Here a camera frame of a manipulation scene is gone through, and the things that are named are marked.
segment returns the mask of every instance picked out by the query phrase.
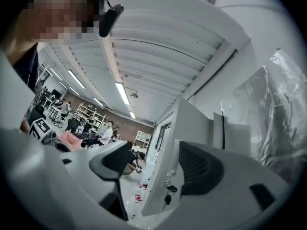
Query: khaki pants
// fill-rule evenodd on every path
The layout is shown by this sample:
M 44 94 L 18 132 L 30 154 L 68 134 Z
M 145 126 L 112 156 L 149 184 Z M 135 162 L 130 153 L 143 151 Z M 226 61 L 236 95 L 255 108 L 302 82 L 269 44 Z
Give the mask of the khaki pants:
M 123 172 L 123 175 L 129 175 L 133 172 L 133 170 L 129 167 L 129 163 L 127 163 L 125 169 L 124 169 L 124 172 Z

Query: person's neck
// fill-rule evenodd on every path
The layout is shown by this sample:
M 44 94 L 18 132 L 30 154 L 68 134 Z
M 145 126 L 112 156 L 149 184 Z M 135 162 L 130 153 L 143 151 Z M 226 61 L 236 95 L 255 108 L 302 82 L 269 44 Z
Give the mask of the person's neck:
M 14 66 L 25 53 L 32 48 L 38 40 L 31 39 L 23 29 L 23 23 L 19 17 L 1 43 L 4 53 L 12 66 Z

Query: fluorescent light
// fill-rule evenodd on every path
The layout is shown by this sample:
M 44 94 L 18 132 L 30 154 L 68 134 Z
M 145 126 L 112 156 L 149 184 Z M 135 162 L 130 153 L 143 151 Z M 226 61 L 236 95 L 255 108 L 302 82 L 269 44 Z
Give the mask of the fluorescent light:
M 75 76 L 75 74 L 73 74 L 73 72 L 71 70 L 68 70 L 69 74 L 77 81 L 77 83 L 85 89 L 85 86 L 79 81 L 79 79 L 77 79 L 77 77 Z
M 121 98 L 123 99 L 124 103 L 126 105 L 130 105 L 128 97 L 127 97 L 127 94 L 126 94 L 126 91 L 124 89 L 124 85 L 122 83 L 120 83 L 120 82 L 117 82 L 115 84 L 116 84 L 116 87 L 117 87 L 117 89 L 118 89 L 118 91 L 119 91 L 119 93 L 121 95 Z
M 59 79 L 61 79 L 61 81 L 63 81 L 63 79 L 59 77 L 59 75 L 54 71 L 54 69 L 52 69 L 51 67 L 50 67 L 50 69 L 54 72 L 54 74 L 56 74 L 56 76 L 57 76 Z
M 70 87 L 72 91 L 74 91 L 77 95 L 79 95 L 72 87 Z
M 131 117 L 135 118 L 135 115 L 133 112 L 130 112 Z
M 93 97 L 93 99 L 94 99 L 99 105 L 101 105 L 102 107 L 104 107 L 104 105 L 102 105 L 95 97 Z
M 53 75 L 50 73 L 50 71 L 48 71 L 48 69 L 46 69 L 46 71 L 53 77 Z
M 65 89 L 67 89 L 63 83 L 61 83 L 61 82 L 60 82 L 60 84 L 62 84 L 62 85 L 63 85 L 63 87 L 64 87 Z

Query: shelving unit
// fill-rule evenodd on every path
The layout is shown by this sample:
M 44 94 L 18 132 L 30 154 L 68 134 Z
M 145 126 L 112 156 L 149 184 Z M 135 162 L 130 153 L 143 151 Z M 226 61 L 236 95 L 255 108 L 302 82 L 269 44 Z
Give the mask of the shelving unit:
M 95 120 L 94 125 L 92 127 L 92 132 L 97 134 L 101 124 L 103 123 L 103 121 L 106 118 L 105 115 L 101 115 L 97 111 L 92 111 L 91 109 L 87 108 L 86 106 L 80 104 L 73 117 L 77 118 L 78 120 L 81 117 L 84 118 L 84 119 L 88 119 L 90 117 L 90 115 L 93 115 L 93 118 Z
M 142 144 L 142 149 L 147 149 L 148 148 L 148 144 L 150 142 L 150 139 L 151 139 L 152 135 L 150 134 L 147 134 L 145 132 L 142 132 L 142 131 L 138 131 L 138 134 L 134 140 L 134 143 L 133 145 L 136 146 L 137 143 L 138 144 Z

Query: red cloth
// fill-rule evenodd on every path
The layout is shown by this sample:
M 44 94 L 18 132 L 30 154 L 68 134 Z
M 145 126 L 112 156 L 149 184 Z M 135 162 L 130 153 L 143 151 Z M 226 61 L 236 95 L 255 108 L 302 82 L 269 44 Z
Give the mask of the red cloth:
M 78 148 L 81 147 L 81 143 L 82 143 L 82 140 L 76 138 L 68 130 L 65 131 L 65 133 L 59 137 L 59 140 L 69 145 L 74 151 L 78 150 Z

